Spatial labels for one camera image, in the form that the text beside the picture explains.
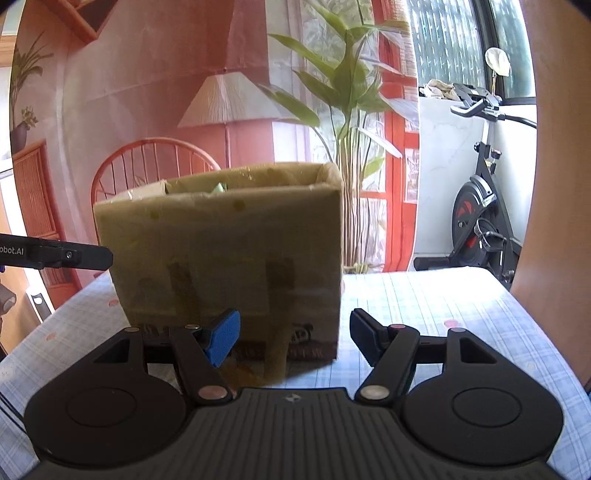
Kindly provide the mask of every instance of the metal rivet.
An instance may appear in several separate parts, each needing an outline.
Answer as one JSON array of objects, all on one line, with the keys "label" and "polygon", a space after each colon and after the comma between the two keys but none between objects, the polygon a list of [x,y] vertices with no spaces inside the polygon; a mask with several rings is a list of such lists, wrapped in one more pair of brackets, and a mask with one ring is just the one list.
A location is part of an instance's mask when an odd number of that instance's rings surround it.
[{"label": "metal rivet", "polygon": [[363,387],[359,393],[367,400],[383,400],[390,395],[390,390],[382,385],[368,385]]},{"label": "metal rivet", "polygon": [[205,400],[221,400],[226,397],[228,391],[220,385],[207,385],[201,387],[198,393]]}]

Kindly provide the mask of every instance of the vase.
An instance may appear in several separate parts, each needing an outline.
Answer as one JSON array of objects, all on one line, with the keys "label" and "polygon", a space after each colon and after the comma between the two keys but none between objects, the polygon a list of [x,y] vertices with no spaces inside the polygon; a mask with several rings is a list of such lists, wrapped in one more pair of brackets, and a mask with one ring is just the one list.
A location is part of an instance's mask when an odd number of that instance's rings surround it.
[{"label": "vase", "polygon": [[14,130],[10,132],[10,150],[12,155],[20,152],[27,144],[27,124],[19,123]]}]

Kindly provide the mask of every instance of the cardboard box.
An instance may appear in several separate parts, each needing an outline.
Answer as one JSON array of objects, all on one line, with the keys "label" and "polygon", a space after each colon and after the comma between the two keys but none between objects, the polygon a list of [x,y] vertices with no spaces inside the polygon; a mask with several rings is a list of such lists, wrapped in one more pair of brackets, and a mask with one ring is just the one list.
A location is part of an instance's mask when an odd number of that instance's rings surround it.
[{"label": "cardboard box", "polygon": [[318,360],[336,358],[341,205],[334,164],[285,163],[161,181],[94,211],[132,324],[207,325],[231,307],[242,357]]}]

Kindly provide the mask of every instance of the blue plaid tablecloth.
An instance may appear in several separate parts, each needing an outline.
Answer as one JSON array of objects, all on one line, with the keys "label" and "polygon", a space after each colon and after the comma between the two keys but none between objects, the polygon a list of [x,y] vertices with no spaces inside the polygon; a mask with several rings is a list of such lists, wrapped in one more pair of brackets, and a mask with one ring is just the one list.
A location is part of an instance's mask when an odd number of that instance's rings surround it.
[{"label": "blue plaid tablecloth", "polygon": [[[404,323],[424,335],[465,327],[535,378],[558,398],[564,429],[550,464],[567,480],[591,476],[591,403],[574,373],[519,303],[485,270],[347,275],[338,359],[311,368],[293,363],[286,388],[346,387],[353,394],[370,367],[351,341],[349,314],[363,308],[384,325]],[[0,391],[23,412],[49,380],[128,326],[108,274],[100,276],[36,328],[0,363]],[[419,365],[413,386],[441,373]],[[0,416],[0,466],[11,479],[37,463],[27,437]]]}]

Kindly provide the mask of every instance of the blue gripper pad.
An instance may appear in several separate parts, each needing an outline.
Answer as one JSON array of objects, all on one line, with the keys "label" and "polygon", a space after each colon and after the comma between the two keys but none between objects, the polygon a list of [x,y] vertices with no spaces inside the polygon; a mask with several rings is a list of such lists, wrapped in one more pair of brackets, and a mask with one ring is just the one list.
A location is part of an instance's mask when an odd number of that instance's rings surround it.
[{"label": "blue gripper pad", "polygon": [[238,340],[240,335],[240,314],[228,310],[212,326],[212,339],[205,355],[215,368],[219,367]]}]

